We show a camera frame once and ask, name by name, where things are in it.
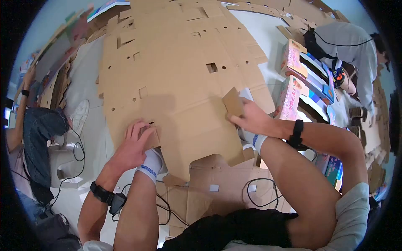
box with fruit image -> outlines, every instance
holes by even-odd
[[[276,103],[274,118],[296,120],[299,97],[300,95],[308,97],[309,91],[310,90],[295,76],[289,76],[285,79]]]

left hand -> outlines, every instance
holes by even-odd
[[[128,126],[124,142],[119,146],[106,165],[110,165],[111,168],[117,168],[123,174],[125,171],[136,168],[144,163],[146,158],[144,146],[156,128],[146,129],[140,137],[139,132],[143,127],[148,128],[149,124],[145,123],[142,119],[136,120]]]
[[[24,75],[24,90],[29,90],[29,87],[31,86],[31,83],[35,79],[35,74],[36,74],[36,66],[32,65],[27,73]]]

white sneaker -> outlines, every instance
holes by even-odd
[[[88,116],[89,112],[89,101],[88,100],[83,100],[81,103],[78,105],[78,107],[75,109],[73,114],[68,116],[73,124],[73,129],[74,131],[78,134],[81,135],[82,128],[84,127],[84,122]],[[69,133],[74,133],[72,129],[70,129],[68,132]]]

gray shirt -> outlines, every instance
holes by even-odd
[[[354,250],[363,240],[367,229],[370,210],[369,185],[359,183],[338,200],[335,205],[336,227],[331,241],[318,251]],[[277,246],[255,246],[232,241],[225,251],[309,251],[301,248],[281,248]],[[113,251],[113,246],[102,241],[87,241],[84,251]]]
[[[315,32],[317,45],[319,45],[325,53],[356,66],[359,71],[356,90],[359,94],[360,102],[373,114],[372,83],[377,77],[377,50],[374,41],[371,40],[362,45],[351,47],[335,46],[326,43],[357,45],[370,40],[371,36],[363,30],[363,28],[348,22],[332,22],[317,27]],[[321,61],[332,67],[331,59],[323,58]]]

dark jeans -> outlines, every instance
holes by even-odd
[[[275,209],[241,209],[227,216],[201,218],[159,251],[221,251],[233,240],[250,245],[292,247],[286,222],[298,217]]]
[[[31,179],[50,188],[50,162],[47,141],[68,131],[66,116],[47,108],[29,108],[24,116],[24,151]]]

